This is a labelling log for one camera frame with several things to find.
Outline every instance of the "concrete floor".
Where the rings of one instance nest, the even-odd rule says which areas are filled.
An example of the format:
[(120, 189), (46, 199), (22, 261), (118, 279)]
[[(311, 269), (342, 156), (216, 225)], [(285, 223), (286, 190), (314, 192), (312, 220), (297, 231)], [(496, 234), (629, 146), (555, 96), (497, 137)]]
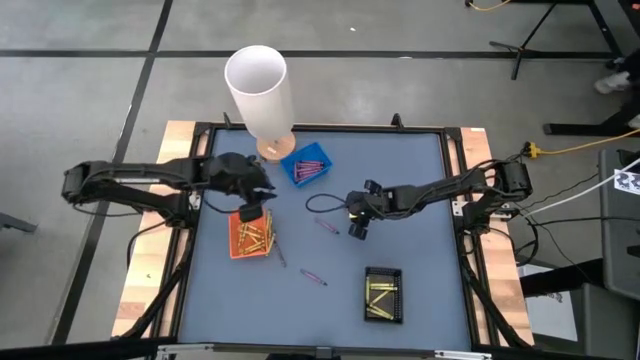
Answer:
[[(146, 50), (162, 4), (0, 0), (0, 49)], [(623, 50), (638, 47), (617, 2), (598, 5)], [(292, 50), (490, 51), (489, 40), (519, 44), (545, 8), (513, 4), (478, 13), (465, 9), (462, 0), (174, 0), (160, 47), (229, 50), (263, 43)], [(583, 6), (558, 6), (530, 46), (606, 50)], [(62, 171), (83, 160), (111, 158), (142, 62), (0, 58), (0, 211), (39, 224), (35, 235), (0, 232), (2, 348), (47, 341), (88, 221), (60, 198)], [(156, 60), (126, 161), (155, 161), (167, 120), (221, 120), (223, 111), (239, 119), (222, 78), (224, 63)], [(504, 60), (298, 58), (288, 63), (301, 123), (387, 124), (399, 112), (407, 125), (484, 127), (497, 158), (519, 151), (527, 140), (545, 149), (590, 141), (547, 137), (541, 125), (598, 123), (622, 101), (593, 91), (593, 81), (607, 74), (598, 61), (526, 61), (515, 82), (509, 80), (511, 62)], [(632, 139), (610, 147), (638, 144)], [(593, 174), (596, 153), (530, 161), (532, 201)], [(538, 220), (598, 213), (592, 194)], [(109, 337), (126, 274), (126, 242), (138, 220), (107, 220), (70, 341)], [(521, 220), (509, 227), (518, 244), (530, 239)], [(551, 229), (573, 261), (601, 254), (597, 223)], [(544, 232), (538, 258), (568, 264)]]

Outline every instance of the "blue table surface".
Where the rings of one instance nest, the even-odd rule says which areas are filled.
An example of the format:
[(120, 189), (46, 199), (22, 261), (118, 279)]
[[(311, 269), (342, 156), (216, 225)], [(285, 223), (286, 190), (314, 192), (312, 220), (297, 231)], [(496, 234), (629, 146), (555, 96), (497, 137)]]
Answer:
[[(201, 212), (179, 341), (366, 347), (386, 349), (470, 349), (462, 283), (448, 201), (427, 206), (401, 221), (373, 221), (360, 241), (347, 234), (346, 210), (312, 214), (311, 195), (346, 197), (366, 179), (383, 186), (422, 185), (444, 177), (439, 138), (433, 134), (297, 132), (297, 148), (319, 142), (333, 167), (297, 189), (280, 165), (265, 164), (278, 197), (265, 207), (288, 266), (275, 254), (231, 260), (228, 217), (206, 207)], [(255, 154), (246, 131), (217, 131), (214, 154)], [(237, 197), (207, 192), (222, 209)], [(315, 208), (336, 205), (319, 200)], [(320, 216), (335, 235), (314, 222)], [(366, 266), (402, 269), (404, 323), (364, 321)], [(300, 274), (309, 270), (321, 286)]]

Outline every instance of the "wooden base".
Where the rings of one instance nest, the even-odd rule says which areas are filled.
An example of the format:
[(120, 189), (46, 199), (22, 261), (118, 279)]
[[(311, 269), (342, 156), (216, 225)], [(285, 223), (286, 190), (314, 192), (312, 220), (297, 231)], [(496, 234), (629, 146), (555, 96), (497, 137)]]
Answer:
[(276, 141), (257, 140), (256, 147), (260, 156), (268, 162), (277, 163), (287, 157), (296, 148), (296, 137), (293, 133)]

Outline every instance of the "white cable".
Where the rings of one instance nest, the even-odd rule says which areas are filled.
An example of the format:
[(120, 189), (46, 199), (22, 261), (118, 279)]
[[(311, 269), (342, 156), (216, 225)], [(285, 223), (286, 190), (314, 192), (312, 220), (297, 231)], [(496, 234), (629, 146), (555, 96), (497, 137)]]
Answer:
[[(632, 162), (631, 164), (629, 164), (627, 167), (625, 167), (624, 169), (622, 169), (622, 170), (620, 170), (620, 171), (622, 171), (622, 172), (623, 172), (623, 171), (627, 171), (627, 170), (631, 169), (632, 167), (634, 167), (636, 164), (640, 164), (640, 158), (638, 158), (636, 161)], [(582, 195), (584, 195), (584, 194), (586, 194), (586, 193), (589, 193), (589, 192), (591, 192), (591, 191), (593, 191), (593, 190), (595, 190), (595, 189), (599, 188), (600, 186), (602, 186), (602, 185), (604, 185), (604, 184), (608, 183), (609, 181), (613, 180), (613, 178), (615, 178), (615, 177), (616, 177), (616, 174), (614, 173), (613, 175), (609, 176), (608, 178), (606, 178), (606, 179), (605, 179), (605, 180), (603, 180), (602, 182), (599, 182), (599, 183), (597, 183), (597, 184), (593, 185), (592, 187), (588, 188), (587, 190), (585, 190), (585, 191), (583, 191), (583, 192), (581, 192), (581, 193), (579, 193), (579, 194), (573, 195), (573, 196), (572, 196), (572, 197), (570, 197), (570, 198), (567, 198), (567, 199), (564, 199), (564, 200), (560, 200), (560, 201), (555, 202), (555, 203), (553, 203), (553, 204), (550, 204), (550, 205), (547, 205), (547, 206), (541, 207), (540, 209), (533, 210), (533, 211), (529, 212), (528, 214), (526, 214), (524, 217), (529, 217), (529, 216), (531, 216), (531, 215), (533, 215), (533, 214), (537, 214), (537, 213), (542, 212), (542, 211), (545, 211), (545, 210), (547, 210), (547, 209), (551, 209), (552, 207), (556, 207), (556, 206), (558, 206), (558, 205), (562, 205), (562, 204), (564, 204), (564, 203), (567, 203), (567, 202), (569, 202), (569, 201), (571, 201), (571, 200), (575, 200), (575, 199), (579, 198), (580, 196), (582, 196)]]

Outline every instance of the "yellow cable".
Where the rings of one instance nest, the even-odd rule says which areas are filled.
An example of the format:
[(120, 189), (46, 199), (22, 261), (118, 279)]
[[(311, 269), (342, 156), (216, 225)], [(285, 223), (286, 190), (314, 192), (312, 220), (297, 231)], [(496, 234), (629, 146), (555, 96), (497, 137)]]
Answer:
[(495, 10), (497, 8), (499, 8), (502, 5), (507, 5), (509, 2), (511, 2), (511, 0), (506, 0), (505, 2), (501, 2), (500, 4), (496, 5), (496, 6), (492, 6), (490, 8), (481, 8), (481, 7), (477, 7), (476, 5), (474, 5), (472, 2), (469, 2), (469, 6), (471, 6), (472, 8), (474, 8), (477, 11), (491, 11), (491, 10)]
[(542, 150), (542, 149), (536, 147), (535, 144), (531, 143), (531, 154), (534, 155), (534, 156), (532, 156), (532, 158), (537, 157), (538, 154), (540, 154), (540, 155), (565, 154), (565, 153), (568, 153), (568, 152), (571, 152), (571, 151), (576, 151), (576, 150), (588, 148), (590, 146), (604, 144), (604, 143), (607, 143), (609, 141), (619, 140), (619, 139), (625, 138), (627, 136), (631, 136), (633, 134), (636, 134), (638, 132), (640, 132), (640, 129), (636, 129), (636, 130), (630, 131), (630, 132), (628, 132), (626, 134), (623, 134), (623, 135), (620, 135), (620, 136), (616, 136), (616, 137), (612, 137), (612, 138), (609, 138), (609, 139), (594, 141), (594, 142), (591, 142), (591, 143), (587, 143), (587, 144), (583, 144), (583, 145), (579, 145), (579, 146), (574, 146), (574, 147), (571, 147), (571, 148), (568, 148), (568, 149), (556, 150), (556, 151), (545, 151), (545, 150)]

